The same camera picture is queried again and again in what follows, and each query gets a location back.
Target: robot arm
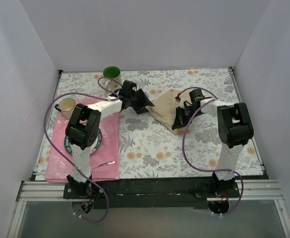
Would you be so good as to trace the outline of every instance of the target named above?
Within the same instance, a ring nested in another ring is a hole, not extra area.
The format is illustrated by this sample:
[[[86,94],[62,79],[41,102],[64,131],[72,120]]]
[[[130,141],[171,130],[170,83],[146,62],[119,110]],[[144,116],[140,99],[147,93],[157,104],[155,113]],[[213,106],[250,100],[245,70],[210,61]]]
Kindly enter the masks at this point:
[[[212,98],[203,96],[200,89],[195,89],[189,93],[191,106],[185,106],[184,100],[179,96],[180,107],[176,108],[176,118],[173,124],[174,128],[180,128],[187,125],[194,112],[202,105],[206,104]],[[210,114],[218,118],[219,137],[222,142],[222,149],[216,170],[231,169],[235,170],[238,157],[254,135],[253,126],[249,117],[245,103],[225,103],[219,100],[210,102],[201,109],[201,114]],[[215,172],[212,175],[213,191],[217,193],[226,192],[234,184],[234,173]]]
[[[124,81],[122,88],[115,92],[119,98],[114,101],[111,100],[116,99],[117,96],[110,95],[108,101],[100,101],[87,106],[77,104],[65,130],[73,151],[73,161],[88,178],[91,176],[90,149],[97,142],[100,121],[128,107],[133,107],[137,114],[142,114],[148,112],[146,106],[154,106],[142,89],[137,90],[134,82]],[[77,190],[81,190],[82,194],[85,193],[87,180],[77,170],[74,170],[72,176],[68,175],[67,179]]]

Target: floral pattern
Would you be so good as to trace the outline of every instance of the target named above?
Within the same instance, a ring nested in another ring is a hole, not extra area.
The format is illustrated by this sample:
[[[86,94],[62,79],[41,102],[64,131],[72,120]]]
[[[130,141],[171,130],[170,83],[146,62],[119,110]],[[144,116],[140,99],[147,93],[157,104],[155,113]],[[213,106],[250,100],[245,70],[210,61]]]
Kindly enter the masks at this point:
[[[57,95],[67,92],[84,92],[98,97],[107,93],[97,85],[100,72],[63,73]],[[169,89],[181,90],[199,86],[212,91],[224,102],[238,102],[233,81],[227,69],[151,70],[123,71],[123,80],[130,80],[142,88],[151,101]],[[84,96],[72,95],[74,99]],[[53,110],[48,127],[52,136],[57,112]],[[167,178],[209,176],[192,169],[182,155],[183,131],[178,135],[170,133],[149,114],[137,115],[132,108],[120,113],[120,178]],[[217,119],[210,115],[197,117],[188,130],[185,150],[189,161],[202,169],[214,169],[221,152],[217,133]],[[45,180],[50,144],[45,139],[41,151],[36,180]],[[252,141],[242,150],[237,169],[242,175],[261,175]]]

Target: white panel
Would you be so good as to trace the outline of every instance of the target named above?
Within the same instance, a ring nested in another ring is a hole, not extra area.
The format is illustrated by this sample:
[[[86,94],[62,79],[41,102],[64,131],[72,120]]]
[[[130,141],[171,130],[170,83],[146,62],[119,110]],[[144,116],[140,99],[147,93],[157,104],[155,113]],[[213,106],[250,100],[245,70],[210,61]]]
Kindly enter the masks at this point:
[[[236,66],[265,168],[290,215],[290,0],[272,0]]]
[[[18,0],[0,0],[0,238],[42,140],[58,72]]]
[[[269,0],[21,0],[65,71],[234,66]]]

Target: pink cloth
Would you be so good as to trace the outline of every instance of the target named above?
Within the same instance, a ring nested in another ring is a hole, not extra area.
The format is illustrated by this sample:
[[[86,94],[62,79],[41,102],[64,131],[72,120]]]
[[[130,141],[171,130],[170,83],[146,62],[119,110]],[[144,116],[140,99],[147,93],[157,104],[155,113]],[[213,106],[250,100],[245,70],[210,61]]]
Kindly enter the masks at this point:
[[[77,100],[77,103],[92,104],[99,100],[94,98]],[[72,156],[66,151],[64,147],[65,128],[68,119],[58,113],[52,142],[57,148],[72,160]],[[102,143],[90,156],[90,166],[95,167],[109,161],[115,161],[114,164],[101,166],[93,169],[92,180],[115,180],[119,179],[119,137],[118,137],[119,118],[118,113],[104,118],[100,123],[100,130],[102,132]],[[73,173],[73,166],[66,161],[53,147],[50,149],[46,180],[48,182],[67,182],[66,176]]]

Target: beige cloth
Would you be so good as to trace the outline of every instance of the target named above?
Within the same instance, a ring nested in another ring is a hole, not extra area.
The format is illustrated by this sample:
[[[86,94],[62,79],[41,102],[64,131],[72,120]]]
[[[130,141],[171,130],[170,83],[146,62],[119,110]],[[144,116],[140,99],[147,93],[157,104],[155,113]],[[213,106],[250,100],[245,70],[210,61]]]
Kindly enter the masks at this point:
[[[180,92],[179,90],[170,89],[153,101],[154,107],[147,107],[149,114],[175,135],[185,129],[185,127],[183,127],[172,130],[175,119],[175,109],[180,106],[180,103],[175,100],[175,97]],[[188,91],[182,93],[181,97],[190,100]]]

